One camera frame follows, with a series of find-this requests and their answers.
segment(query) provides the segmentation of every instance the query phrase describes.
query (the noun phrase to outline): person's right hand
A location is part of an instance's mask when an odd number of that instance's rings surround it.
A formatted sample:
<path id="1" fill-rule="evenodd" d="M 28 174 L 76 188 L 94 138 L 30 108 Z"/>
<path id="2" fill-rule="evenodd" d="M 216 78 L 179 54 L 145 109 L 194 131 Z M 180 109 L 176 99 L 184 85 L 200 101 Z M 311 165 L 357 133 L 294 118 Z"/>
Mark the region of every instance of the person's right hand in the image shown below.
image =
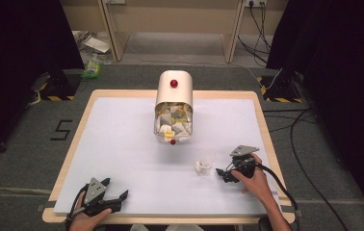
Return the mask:
<path id="1" fill-rule="evenodd" d="M 254 159 L 256 159 L 256 162 L 262 164 L 262 161 L 260 157 L 257 156 L 257 154 L 252 153 L 252 156 Z M 250 192 L 261 202 L 267 198 L 273 197 L 272 191 L 270 190 L 269 184 L 267 183 L 266 174 L 260 167 L 255 168 L 254 175 L 251 178 L 245 177 L 240 171 L 237 170 L 232 170 L 232 175 L 245 185 L 245 188 L 242 189 L 242 193 Z"/>

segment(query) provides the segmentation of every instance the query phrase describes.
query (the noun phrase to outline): power outlet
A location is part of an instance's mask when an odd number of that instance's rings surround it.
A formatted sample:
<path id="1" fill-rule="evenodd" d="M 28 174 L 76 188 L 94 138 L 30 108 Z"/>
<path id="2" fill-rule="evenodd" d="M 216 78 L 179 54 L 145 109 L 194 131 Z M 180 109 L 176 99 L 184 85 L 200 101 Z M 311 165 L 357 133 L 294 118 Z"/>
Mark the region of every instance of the power outlet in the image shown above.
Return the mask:
<path id="1" fill-rule="evenodd" d="M 263 4 L 264 7 L 267 5 L 267 0 L 246 0 L 246 7 L 250 7 L 250 1 L 253 1 L 253 8 L 262 8 Z"/>

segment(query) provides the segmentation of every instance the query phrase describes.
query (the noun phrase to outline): red knob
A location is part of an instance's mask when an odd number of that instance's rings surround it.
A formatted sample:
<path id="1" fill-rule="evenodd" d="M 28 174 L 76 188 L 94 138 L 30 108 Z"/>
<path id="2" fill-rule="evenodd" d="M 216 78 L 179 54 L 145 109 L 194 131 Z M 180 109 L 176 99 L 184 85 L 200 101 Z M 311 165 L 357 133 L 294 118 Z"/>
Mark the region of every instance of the red knob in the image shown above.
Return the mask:
<path id="1" fill-rule="evenodd" d="M 176 80 L 171 80 L 171 81 L 170 81 L 170 86 L 171 86 L 171 87 L 173 87 L 173 88 L 178 87 L 178 81 L 176 81 Z"/>

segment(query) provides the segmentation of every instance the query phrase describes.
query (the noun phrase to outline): gray floor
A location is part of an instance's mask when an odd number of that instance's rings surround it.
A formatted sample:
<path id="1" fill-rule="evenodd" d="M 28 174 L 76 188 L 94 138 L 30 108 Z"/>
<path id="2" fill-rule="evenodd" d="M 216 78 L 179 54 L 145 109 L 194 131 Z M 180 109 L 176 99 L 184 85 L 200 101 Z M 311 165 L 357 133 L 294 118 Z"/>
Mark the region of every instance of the gray floor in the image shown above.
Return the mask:
<path id="1" fill-rule="evenodd" d="M 256 39 L 242 37 L 251 46 Z M 300 112 L 268 112 L 302 110 L 309 105 L 262 99 L 254 77 L 272 74 L 274 70 L 259 66 L 241 45 L 235 51 L 234 64 L 226 64 L 217 35 L 136 34 L 129 39 L 129 45 L 120 63 L 104 65 L 98 79 L 83 81 L 73 101 L 41 101 L 18 121 L 7 141 L 7 151 L 0 153 L 0 230 L 64 230 L 62 224 L 42 221 L 41 206 L 53 189 L 92 91 L 156 89 L 159 75 L 167 69 L 190 72 L 195 90 L 257 92 L 287 188 L 303 213 L 300 230 L 342 230 L 297 164 L 290 129 L 276 130 L 291 125 Z M 89 51 L 82 52 L 85 63 L 92 55 Z M 62 127 L 70 133 L 65 141 L 51 141 L 62 135 L 55 132 L 61 119 L 72 120 Z M 349 230 L 364 230 L 364 197 L 351 175 L 337 162 L 330 141 L 312 112 L 295 126 L 294 144 L 305 172 Z M 245 230 L 252 229 L 254 226 L 245 226 Z"/>

